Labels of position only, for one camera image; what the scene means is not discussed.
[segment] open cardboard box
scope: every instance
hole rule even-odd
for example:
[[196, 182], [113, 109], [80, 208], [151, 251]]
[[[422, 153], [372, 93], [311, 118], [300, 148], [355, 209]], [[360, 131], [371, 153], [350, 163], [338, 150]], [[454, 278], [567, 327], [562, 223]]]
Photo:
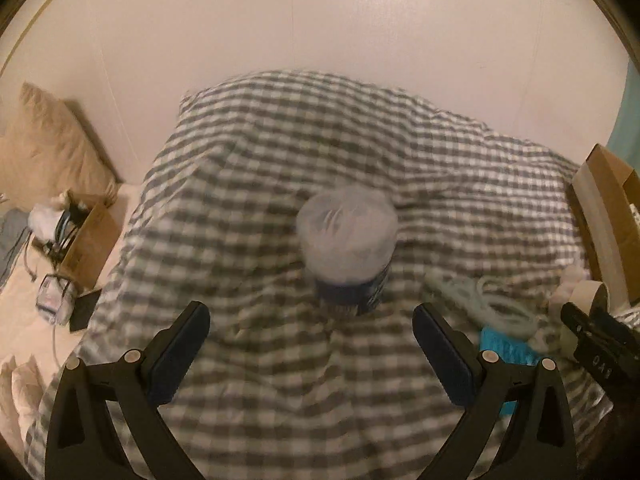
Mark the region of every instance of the open cardboard box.
[[569, 184], [567, 196], [592, 278], [609, 289], [609, 311], [629, 308], [640, 300], [640, 232], [630, 209], [634, 204], [640, 210], [638, 174], [596, 144]]
[[91, 211], [56, 272], [72, 280], [80, 291], [94, 288], [102, 268], [120, 237], [120, 228], [104, 205], [104, 197], [69, 192], [71, 200]]

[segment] white lid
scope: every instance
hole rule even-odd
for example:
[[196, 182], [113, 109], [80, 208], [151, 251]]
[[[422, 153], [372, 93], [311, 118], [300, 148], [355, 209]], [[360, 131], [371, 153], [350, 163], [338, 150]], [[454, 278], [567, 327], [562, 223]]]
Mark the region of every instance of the white lid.
[[311, 197], [298, 213], [297, 229], [306, 267], [316, 278], [365, 283], [391, 260], [398, 215], [383, 193], [346, 186]]

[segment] roll of tape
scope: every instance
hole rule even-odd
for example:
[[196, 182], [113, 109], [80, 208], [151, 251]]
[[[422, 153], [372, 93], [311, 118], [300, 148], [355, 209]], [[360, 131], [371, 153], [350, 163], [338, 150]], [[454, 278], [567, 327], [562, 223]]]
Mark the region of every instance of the roll of tape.
[[[573, 303], [587, 316], [594, 306], [609, 311], [609, 291], [607, 285], [602, 282], [584, 280], [578, 282], [569, 297], [569, 303]], [[560, 327], [560, 348], [562, 355], [575, 361], [574, 352], [578, 346], [578, 338], [565, 325]]]

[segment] metal screw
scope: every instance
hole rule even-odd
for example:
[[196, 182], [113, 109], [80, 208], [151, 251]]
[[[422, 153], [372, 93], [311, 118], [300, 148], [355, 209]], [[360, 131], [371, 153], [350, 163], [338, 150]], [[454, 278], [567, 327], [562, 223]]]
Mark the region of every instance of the metal screw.
[[545, 357], [544, 359], [542, 359], [542, 366], [549, 371], [556, 369], [556, 363], [552, 359], [549, 359], [548, 357]]
[[66, 369], [67, 370], [75, 370], [79, 366], [80, 366], [80, 359], [78, 359], [76, 356], [71, 356], [66, 361]]
[[135, 363], [138, 359], [140, 359], [139, 350], [129, 350], [126, 354], [124, 354], [124, 360], [127, 363]]
[[500, 356], [493, 350], [485, 350], [482, 352], [482, 359], [488, 363], [497, 363], [500, 360]]

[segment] gray cloth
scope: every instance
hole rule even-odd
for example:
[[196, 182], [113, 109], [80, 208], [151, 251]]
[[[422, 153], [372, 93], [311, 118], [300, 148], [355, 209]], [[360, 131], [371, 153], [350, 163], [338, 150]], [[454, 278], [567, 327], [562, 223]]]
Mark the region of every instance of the gray cloth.
[[0, 217], [0, 290], [4, 288], [14, 268], [15, 259], [27, 241], [29, 214], [11, 209]]
[[[554, 355], [543, 303], [561, 270], [584, 257], [564, 195], [576, 169], [424, 99], [340, 76], [261, 73], [189, 95], [78, 355], [98, 364], [144, 348], [200, 300], [210, 335], [159, 411], [206, 478], [414, 480], [462, 413], [412, 333], [425, 273], [502, 282], [540, 314]], [[348, 183], [386, 193], [399, 239], [382, 303], [336, 322], [304, 279], [295, 221], [309, 197]], [[477, 328], [447, 317], [478, 341]], [[558, 364], [582, 444], [609, 406], [580, 368]], [[28, 439], [34, 478], [44, 477], [57, 385]], [[505, 428], [498, 423], [476, 474]]]

